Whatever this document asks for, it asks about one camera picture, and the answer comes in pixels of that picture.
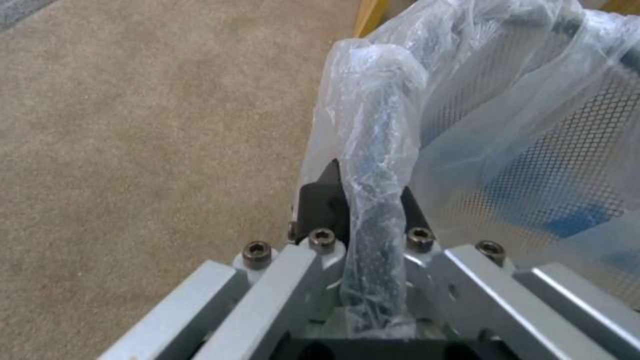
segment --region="plastic wrap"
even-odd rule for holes
[[[335,44],[301,183],[340,161],[352,335],[409,336],[407,183],[443,245],[488,238],[521,266],[568,254],[640,302],[638,40],[637,17],[576,1],[423,0]]]

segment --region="yellow object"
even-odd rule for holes
[[[640,15],[640,0],[609,0],[600,9],[605,12]]]
[[[362,0],[353,36],[361,38],[374,31],[380,25],[388,6],[388,0]]]

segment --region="metal frame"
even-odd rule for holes
[[[559,263],[514,278],[620,359],[640,359],[640,315]]]
[[[189,359],[248,288],[244,273],[206,261],[99,359]]]
[[[423,272],[430,303],[462,337],[497,335],[522,359],[612,359],[471,245]]]
[[[286,246],[194,360],[268,358],[287,333],[302,331],[323,283],[320,257]]]

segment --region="bolt head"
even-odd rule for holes
[[[318,254],[329,254],[335,246],[335,234],[325,227],[314,229],[309,233],[309,246]]]
[[[504,259],[507,256],[504,251],[504,247],[491,240],[481,240],[477,242],[476,249],[498,266],[502,266],[504,264]]]
[[[425,227],[412,227],[406,234],[406,246],[415,252],[429,252],[435,236]]]
[[[251,241],[242,251],[243,263],[254,270],[266,268],[271,263],[271,245],[264,241]]]

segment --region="beige carpet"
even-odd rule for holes
[[[95,357],[203,260],[282,245],[357,7],[59,0],[0,33],[0,358]]]

